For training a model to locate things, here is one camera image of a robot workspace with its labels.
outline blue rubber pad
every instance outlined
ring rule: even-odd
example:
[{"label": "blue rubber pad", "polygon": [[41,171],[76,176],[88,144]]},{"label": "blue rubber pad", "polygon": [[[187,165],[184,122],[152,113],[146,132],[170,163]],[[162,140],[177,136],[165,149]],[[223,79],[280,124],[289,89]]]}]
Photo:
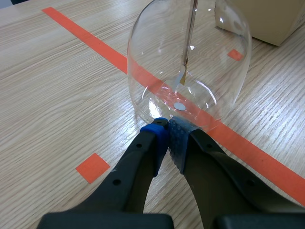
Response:
[{"label": "blue rubber pad", "polygon": [[169,151],[173,162],[181,174],[184,171],[188,137],[196,129],[200,128],[183,118],[173,117],[169,121]]}]

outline cardboard box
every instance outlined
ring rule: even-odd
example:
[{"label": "cardboard box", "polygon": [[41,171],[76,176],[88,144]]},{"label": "cardboard box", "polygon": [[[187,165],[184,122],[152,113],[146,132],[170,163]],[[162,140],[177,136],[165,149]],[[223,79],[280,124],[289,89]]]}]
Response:
[{"label": "cardboard box", "polygon": [[[280,45],[305,22],[305,0],[230,0],[246,17],[251,35],[262,41]],[[215,15],[221,13],[215,9]],[[230,29],[219,23],[219,27]]]}]

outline screw hole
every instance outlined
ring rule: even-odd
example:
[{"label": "screw hole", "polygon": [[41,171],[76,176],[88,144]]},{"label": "screw hole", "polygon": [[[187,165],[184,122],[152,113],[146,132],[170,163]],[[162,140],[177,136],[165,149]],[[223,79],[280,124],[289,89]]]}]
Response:
[{"label": "screw hole", "polygon": [[247,180],[247,185],[253,187],[255,185],[255,182],[253,180]]},{"label": "screw hole", "polygon": [[118,185],[120,185],[121,184],[121,180],[114,180],[113,182],[112,182],[115,186],[118,186]]}]

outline orange tape line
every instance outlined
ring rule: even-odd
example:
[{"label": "orange tape line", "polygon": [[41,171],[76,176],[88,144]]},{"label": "orange tape line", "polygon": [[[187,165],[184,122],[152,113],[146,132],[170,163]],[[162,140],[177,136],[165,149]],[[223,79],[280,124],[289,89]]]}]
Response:
[{"label": "orange tape line", "polygon": [[[48,7],[42,11],[106,60],[111,62],[114,66],[124,73],[127,73],[126,57],[94,37],[54,8]],[[142,85],[149,86],[152,93],[156,93],[163,82],[146,72],[146,70],[139,69],[139,71],[142,71],[146,77],[141,77],[142,80],[140,80],[140,78],[137,80],[140,80]],[[190,109],[195,109],[191,102],[189,107]],[[199,117],[204,117],[205,115],[207,115],[207,113],[200,110]],[[209,131],[208,134],[258,173],[305,206],[305,179],[300,175],[296,174],[222,123],[212,131]]]}]

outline orange tape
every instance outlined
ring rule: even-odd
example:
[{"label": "orange tape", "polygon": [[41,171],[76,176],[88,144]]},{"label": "orange tape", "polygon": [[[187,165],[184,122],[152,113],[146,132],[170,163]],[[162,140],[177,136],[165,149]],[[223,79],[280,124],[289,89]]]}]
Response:
[{"label": "orange tape", "polygon": [[110,166],[97,153],[94,153],[77,166],[76,170],[89,184],[92,184],[108,168]]},{"label": "orange tape", "polygon": [[[48,7],[42,11],[95,50],[98,54],[103,56],[106,60],[111,62],[114,66],[124,73],[127,73],[127,60],[116,50],[94,37],[54,8]],[[161,86],[166,87],[161,80],[151,75],[142,67],[139,67],[137,71],[138,73],[135,74],[136,80],[143,86],[147,86],[152,93],[156,94]],[[209,117],[205,111],[196,106],[194,107],[194,104],[190,101],[186,100],[186,107],[187,109],[196,109],[196,111],[199,111],[199,115],[197,116],[199,122],[204,122],[204,120]],[[305,179],[300,175],[296,174],[222,123],[212,131],[209,131],[208,134],[258,173],[305,206]]]},{"label": "orange tape", "polygon": [[240,52],[238,52],[236,49],[232,49],[229,53],[228,56],[231,57],[232,59],[236,61],[242,60],[244,57]]}]

